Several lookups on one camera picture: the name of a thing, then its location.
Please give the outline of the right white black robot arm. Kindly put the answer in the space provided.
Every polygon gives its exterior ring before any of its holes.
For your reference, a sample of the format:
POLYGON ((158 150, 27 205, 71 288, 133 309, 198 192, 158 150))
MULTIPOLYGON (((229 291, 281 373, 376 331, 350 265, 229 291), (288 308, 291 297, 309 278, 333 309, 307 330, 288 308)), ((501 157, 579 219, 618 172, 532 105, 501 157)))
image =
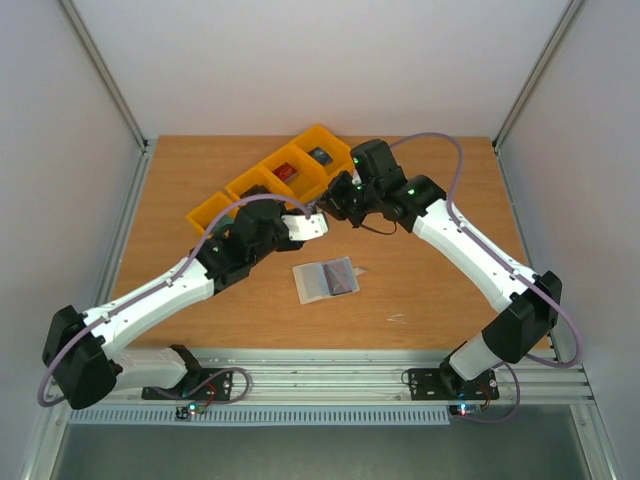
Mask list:
POLYGON ((519 362, 556 326, 562 282, 553 272, 539 275, 504 253, 429 177, 407 178, 387 142, 367 141, 351 156, 360 181, 340 173, 320 197, 319 206, 355 228, 373 213, 400 225, 444 255, 497 313, 479 334, 441 362, 438 381, 448 397, 467 394, 481 374, 500 363, 519 362))

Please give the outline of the small circuit board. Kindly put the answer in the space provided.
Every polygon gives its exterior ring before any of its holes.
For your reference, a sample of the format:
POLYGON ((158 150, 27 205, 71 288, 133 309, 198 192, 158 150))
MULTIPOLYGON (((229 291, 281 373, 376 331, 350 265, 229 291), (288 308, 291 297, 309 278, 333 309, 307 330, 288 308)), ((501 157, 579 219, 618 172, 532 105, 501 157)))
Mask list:
POLYGON ((483 410, 484 410, 484 407, 479 404, 461 403, 461 404, 449 406, 449 413, 452 416, 458 416, 458 417, 468 417, 468 416, 479 415, 483 412, 483 410))
POLYGON ((200 404, 189 404, 175 409, 175 419, 177 421, 190 421, 206 412, 207 407, 200 404))

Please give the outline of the red card in bin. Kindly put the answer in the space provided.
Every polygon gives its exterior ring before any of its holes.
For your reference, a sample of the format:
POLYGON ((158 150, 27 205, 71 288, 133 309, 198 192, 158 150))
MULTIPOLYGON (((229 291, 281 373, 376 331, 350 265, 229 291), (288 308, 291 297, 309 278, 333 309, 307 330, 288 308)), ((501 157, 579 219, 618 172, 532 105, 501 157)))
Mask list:
POLYGON ((298 170, 288 162, 284 162, 272 171, 273 175, 284 184, 289 184, 299 176, 298 170))

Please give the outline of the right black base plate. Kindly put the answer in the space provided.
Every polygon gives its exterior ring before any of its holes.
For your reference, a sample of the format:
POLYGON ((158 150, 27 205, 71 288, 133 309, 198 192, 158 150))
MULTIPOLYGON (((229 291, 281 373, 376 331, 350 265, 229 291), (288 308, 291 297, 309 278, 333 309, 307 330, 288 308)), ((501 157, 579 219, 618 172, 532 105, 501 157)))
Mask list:
POLYGON ((401 374, 413 401, 497 400, 500 393, 495 372, 484 371, 475 380, 448 378, 439 368, 411 368, 401 374))

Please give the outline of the red card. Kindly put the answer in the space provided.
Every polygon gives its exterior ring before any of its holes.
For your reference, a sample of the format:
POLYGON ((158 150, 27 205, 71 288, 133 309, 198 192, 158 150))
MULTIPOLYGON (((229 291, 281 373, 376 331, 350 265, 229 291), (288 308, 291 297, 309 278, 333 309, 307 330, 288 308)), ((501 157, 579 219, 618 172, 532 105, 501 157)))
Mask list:
POLYGON ((323 271, 331 296, 351 293, 354 290, 352 269, 344 260, 334 260, 323 265, 323 271))
POLYGON ((298 170, 288 162, 284 162, 272 171, 273 175, 284 184, 289 184, 299 176, 298 170))

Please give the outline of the aluminium front rail frame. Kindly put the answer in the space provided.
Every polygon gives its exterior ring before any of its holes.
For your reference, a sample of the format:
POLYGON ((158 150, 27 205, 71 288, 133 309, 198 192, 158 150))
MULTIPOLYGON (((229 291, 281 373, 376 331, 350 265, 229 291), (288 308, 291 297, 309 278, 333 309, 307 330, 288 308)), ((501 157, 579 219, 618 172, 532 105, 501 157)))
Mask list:
MULTIPOLYGON (((444 350, 193 348, 192 356, 213 371, 243 368, 251 376, 255 404, 387 404, 408 402, 416 391, 413 369, 436 368, 444 350)), ((583 368, 551 368, 525 358, 495 369, 495 403, 591 404, 583 368)))

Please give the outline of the aluminium corner post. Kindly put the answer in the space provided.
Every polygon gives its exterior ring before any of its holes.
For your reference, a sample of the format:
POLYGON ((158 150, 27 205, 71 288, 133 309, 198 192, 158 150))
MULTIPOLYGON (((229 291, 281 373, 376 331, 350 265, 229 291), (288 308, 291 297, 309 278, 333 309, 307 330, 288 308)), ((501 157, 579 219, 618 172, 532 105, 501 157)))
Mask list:
POLYGON ((502 145, 515 127, 586 4, 585 0, 570 0, 566 2, 558 20, 543 44, 542 50, 534 61, 524 84, 492 140, 492 146, 496 154, 499 153, 502 145))
POLYGON ((58 6, 70 24, 71 30, 77 37, 81 47, 87 55, 89 62, 96 71, 98 78, 105 87, 111 100, 113 101, 120 116, 124 120, 128 130, 131 133, 138 149, 144 153, 148 146, 148 139, 142 133, 137 120, 134 117, 124 95, 117 85, 103 55, 101 54, 97 43, 95 42, 88 26, 86 25, 82 15, 72 0, 58 0, 58 6))

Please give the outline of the black card in bin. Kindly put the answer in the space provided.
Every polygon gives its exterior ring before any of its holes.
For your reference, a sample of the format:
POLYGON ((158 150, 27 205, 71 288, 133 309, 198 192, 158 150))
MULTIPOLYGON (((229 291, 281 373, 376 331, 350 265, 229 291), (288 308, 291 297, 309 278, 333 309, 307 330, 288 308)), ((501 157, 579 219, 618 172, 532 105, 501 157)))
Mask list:
POLYGON ((263 185, 254 185, 243 192, 240 197, 246 198, 254 195, 268 194, 269 190, 263 185))

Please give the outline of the left small circuit board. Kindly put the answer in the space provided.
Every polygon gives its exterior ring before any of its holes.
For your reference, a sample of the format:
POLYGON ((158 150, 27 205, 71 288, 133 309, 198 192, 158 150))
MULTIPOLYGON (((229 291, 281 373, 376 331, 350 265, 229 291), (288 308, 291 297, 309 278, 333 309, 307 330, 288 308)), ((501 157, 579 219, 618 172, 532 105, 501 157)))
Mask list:
POLYGON ((200 404, 189 404, 175 409, 175 419, 177 421, 190 421, 206 412, 207 407, 200 404))

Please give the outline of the blue card in bin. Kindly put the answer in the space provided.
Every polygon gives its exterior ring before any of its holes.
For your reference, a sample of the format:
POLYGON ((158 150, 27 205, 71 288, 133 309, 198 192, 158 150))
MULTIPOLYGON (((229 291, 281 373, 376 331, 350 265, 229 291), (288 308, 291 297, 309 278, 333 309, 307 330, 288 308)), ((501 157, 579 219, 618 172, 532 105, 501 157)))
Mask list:
POLYGON ((333 158, 321 147, 315 147, 308 151, 308 155, 322 166, 327 166, 333 162, 333 158))

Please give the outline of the right small circuit board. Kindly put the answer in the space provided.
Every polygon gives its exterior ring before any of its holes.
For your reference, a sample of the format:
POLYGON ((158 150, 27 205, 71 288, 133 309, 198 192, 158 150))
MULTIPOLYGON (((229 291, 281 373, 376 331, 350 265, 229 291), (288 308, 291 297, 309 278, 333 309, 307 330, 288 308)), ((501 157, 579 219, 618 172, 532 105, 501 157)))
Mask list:
POLYGON ((452 416, 458 416, 458 417, 468 417, 468 416, 479 415, 483 412, 483 410, 484 410, 484 407, 479 404, 461 403, 461 404, 449 406, 449 413, 452 416))

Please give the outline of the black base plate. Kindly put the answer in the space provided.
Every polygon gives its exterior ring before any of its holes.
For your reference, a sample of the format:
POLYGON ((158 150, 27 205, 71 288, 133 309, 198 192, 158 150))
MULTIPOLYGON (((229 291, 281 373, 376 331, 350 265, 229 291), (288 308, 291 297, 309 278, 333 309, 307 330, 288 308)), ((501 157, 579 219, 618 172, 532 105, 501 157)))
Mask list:
POLYGON ((229 368, 203 368, 198 376, 188 374, 172 388, 144 387, 143 400, 195 401, 206 403, 229 402, 234 393, 234 382, 243 379, 229 368))
POLYGON ((500 393, 495 372, 484 371, 475 380, 448 378, 439 368, 411 368, 401 374, 413 401, 497 400, 500 393))

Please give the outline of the right aluminium corner post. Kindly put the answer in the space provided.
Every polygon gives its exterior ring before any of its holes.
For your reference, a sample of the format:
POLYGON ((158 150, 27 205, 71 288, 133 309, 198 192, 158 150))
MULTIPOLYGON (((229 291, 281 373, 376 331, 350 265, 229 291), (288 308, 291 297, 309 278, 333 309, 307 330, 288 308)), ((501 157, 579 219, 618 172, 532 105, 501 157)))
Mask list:
POLYGON ((542 50, 534 61, 524 84, 492 140, 492 146, 496 154, 499 153, 502 145, 515 127, 586 4, 585 0, 570 0, 566 2, 558 20, 543 44, 542 50))

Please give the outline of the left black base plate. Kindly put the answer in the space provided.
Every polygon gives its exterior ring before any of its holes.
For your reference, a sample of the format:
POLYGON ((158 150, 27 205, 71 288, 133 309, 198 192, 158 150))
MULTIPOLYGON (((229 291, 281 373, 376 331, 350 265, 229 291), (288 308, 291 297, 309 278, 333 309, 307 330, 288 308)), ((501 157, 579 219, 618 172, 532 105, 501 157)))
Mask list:
POLYGON ((144 387, 143 400, 195 401, 206 403, 229 402, 234 393, 234 382, 243 379, 229 368, 203 368, 198 376, 188 374, 172 388, 144 387))

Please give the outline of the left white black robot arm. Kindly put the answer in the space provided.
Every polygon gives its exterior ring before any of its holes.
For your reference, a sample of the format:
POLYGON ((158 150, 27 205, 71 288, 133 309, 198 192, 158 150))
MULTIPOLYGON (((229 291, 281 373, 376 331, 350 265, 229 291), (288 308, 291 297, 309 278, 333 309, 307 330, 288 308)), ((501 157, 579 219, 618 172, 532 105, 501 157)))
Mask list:
POLYGON ((182 345, 131 351, 143 333, 193 304, 244 280, 273 252, 297 251, 325 235, 325 217, 279 194, 245 197, 223 208, 196 246, 175 266, 136 290, 83 312, 68 305, 52 317, 42 361, 46 372, 36 399, 44 408, 62 402, 93 406, 116 390, 150 388, 191 400, 212 380, 182 345))

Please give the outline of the left aluminium corner post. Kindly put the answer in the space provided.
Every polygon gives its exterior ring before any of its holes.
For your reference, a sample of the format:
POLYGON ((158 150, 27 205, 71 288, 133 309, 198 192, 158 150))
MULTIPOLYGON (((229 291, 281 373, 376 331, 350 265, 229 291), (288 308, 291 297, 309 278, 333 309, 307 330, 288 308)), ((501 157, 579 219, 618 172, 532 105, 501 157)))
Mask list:
POLYGON ((131 133, 138 149, 144 153, 148 146, 148 139, 142 133, 137 120, 134 117, 124 95, 117 85, 103 55, 101 54, 97 43, 95 42, 88 26, 86 25, 82 15, 72 0, 58 0, 58 6, 70 24, 71 30, 77 37, 81 47, 87 55, 89 62, 96 71, 98 78, 105 87, 111 100, 113 101, 120 116, 124 120, 128 130, 131 133))

